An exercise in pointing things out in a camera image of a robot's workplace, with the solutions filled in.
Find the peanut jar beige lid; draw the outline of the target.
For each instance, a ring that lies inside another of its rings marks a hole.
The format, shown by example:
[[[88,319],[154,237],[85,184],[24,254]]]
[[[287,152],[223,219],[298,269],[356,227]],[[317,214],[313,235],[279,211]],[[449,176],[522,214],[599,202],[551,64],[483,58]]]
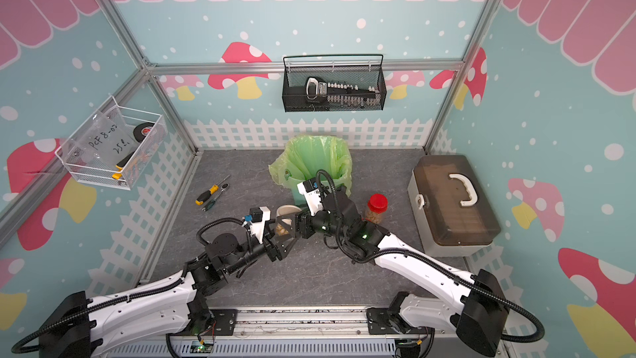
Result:
[[[274,232],[276,236],[290,236],[296,235],[296,215],[301,213],[301,208],[294,205],[284,205],[276,211],[276,225]]]

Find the peanut jar red lid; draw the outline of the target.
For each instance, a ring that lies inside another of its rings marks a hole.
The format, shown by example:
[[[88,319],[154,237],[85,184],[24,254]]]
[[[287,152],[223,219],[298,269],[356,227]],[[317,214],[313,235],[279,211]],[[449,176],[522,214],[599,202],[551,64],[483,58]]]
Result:
[[[364,218],[374,224],[380,224],[388,208],[389,200],[387,197],[379,193],[374,194],[369,197]]]

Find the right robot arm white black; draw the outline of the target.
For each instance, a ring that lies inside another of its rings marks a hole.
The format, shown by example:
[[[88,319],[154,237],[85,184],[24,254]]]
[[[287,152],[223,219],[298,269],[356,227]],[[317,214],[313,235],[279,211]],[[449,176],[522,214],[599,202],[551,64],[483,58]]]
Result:
[[[322,234],[358,265],[372,263],[397,273],[432,293],[440,303],[429,307],[419,297],[399,294],[389,313],[409,328],[449,328],[470,349],[494,357],[501,341],[533,343],[545,336],[541,321],[504,297],[492,273],[451,267],[404,243],[397,235],[359,214],[344,185],[319,170],[296,185],[306,210],[296,215],[296,233],[308,239]]]

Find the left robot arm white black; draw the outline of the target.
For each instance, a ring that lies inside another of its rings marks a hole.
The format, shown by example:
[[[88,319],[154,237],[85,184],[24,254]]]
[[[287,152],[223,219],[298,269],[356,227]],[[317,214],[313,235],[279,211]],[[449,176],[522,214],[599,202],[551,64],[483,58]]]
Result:
[[[196,336],[202,349],[212,346],[225,316],[211,309],[207,298],[227,285],[230,275],[242,275],[260,258],[283,260],[295,242],[295,222],[294,215],[215,220],[197,231],[205,250],[185,262],[181,271],[108,296],[74,293],[11,351],[97,357],[149,336],[179,334]]]

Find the green trash bin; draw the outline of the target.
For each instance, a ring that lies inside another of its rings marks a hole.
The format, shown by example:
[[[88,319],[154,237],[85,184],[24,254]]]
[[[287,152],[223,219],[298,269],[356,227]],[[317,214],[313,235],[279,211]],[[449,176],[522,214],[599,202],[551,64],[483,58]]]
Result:
[[[291,192],[297,207],[306,207],[311,215],[316,215],[321,210],[333,211],[336,207],[342,209],[345,206],[350,199],[346,185],[336,185],[335,181],[330,183],[330,175],[326,180],[323,180],[324,177],[313,177],[295,184]]]

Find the green plastic bin liner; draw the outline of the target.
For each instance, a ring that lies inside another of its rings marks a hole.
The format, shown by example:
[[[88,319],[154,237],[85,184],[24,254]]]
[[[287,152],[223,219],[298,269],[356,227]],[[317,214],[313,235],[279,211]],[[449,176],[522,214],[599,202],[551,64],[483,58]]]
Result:
[[[346,186],[350,194],[353,159],[344,139],[300,135],[287,143],[268,170],[275,184],[288,189],[295,203],[303,204],[305,201],[297,185],[313,178],[319,170],[328,172],[336,186]]]

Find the yellow black screwdriver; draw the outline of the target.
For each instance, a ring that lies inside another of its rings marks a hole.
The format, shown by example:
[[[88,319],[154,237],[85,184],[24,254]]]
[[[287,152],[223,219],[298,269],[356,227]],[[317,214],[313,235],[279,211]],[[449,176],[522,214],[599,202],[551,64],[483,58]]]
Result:
[[[206,190],[205,192],[203,192],[202,194],[200,194],[197,199],[195,199],[195,203],[198,206],[202,206],[205,202],[207,202],[208,200],[210,200],[210,198],[216,193],[218,192],[218,190],[220,190],[221,186],[230,179],[230,175],[228,175],[227,177],[225,177],[221,182],[213,185],[210,189]]]

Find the socket wrench set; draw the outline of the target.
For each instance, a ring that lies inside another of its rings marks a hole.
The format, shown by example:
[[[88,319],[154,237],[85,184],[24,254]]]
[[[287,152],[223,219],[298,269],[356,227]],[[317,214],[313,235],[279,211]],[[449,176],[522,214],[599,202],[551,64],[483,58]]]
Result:
[[[374,86],[362,89],[358,85],[326,82],[309,77],[305,84],[305,98],[310,104],[319,104],[326,109],[381,109],[383,93]]]

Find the brown lidded tool box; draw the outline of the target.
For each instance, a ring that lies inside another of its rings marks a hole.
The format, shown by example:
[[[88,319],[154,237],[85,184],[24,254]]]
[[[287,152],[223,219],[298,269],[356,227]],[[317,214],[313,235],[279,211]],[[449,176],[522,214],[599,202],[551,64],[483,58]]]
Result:
[[[407,187],[426,255],[468,257],[490,246],[501,227],[468,159],[426,155]]]

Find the black tape roll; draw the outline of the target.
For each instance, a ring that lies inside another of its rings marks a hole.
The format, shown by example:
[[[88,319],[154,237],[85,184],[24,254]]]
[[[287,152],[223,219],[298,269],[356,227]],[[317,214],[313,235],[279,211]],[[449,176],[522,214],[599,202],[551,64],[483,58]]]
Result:
[[[152,122],[144,122],[134,127],[133,136],[138,143],[144,141],[144,139],[150,134],[152,128],[155,126]]]

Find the yellow utility knife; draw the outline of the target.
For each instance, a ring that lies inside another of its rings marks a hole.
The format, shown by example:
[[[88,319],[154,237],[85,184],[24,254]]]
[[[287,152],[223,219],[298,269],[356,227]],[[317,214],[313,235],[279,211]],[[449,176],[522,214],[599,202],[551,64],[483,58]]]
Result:
[[[132,160],[133,156],[134,153],[131,152],[129,155],[127,155],[127,157],[125,157],[116,165],[117,172],[111,176],[112,179],[118,182],[128,182],[131,179],[137,178],[137,165],[134,163],[129,165],[129,162]]]

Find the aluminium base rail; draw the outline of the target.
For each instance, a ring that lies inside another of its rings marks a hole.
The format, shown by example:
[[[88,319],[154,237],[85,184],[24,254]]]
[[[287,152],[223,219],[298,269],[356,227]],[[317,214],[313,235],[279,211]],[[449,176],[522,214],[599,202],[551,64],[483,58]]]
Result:
[[[443,320],[441,301],[408,298],[422,328],[400,331],[385,308],[245,307],[219,309],[214,331],[196,336],[148,336],[108,357],[477,357]]]

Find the clear wall bin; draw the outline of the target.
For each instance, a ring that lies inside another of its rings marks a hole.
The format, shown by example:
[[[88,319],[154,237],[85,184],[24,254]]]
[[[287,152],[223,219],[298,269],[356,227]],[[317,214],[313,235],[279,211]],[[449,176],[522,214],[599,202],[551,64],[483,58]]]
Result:
[[[135,126],[152,122],[150,134],[138,143],[133,136]],[[55,151],[76,182],[130,191],[161,146],[168,129],[164,116],[154,112],[122,106],[110,96]],[[112,179],[116,165],[131,152],[129,165],[137,165],[137,178],[128,182]]]

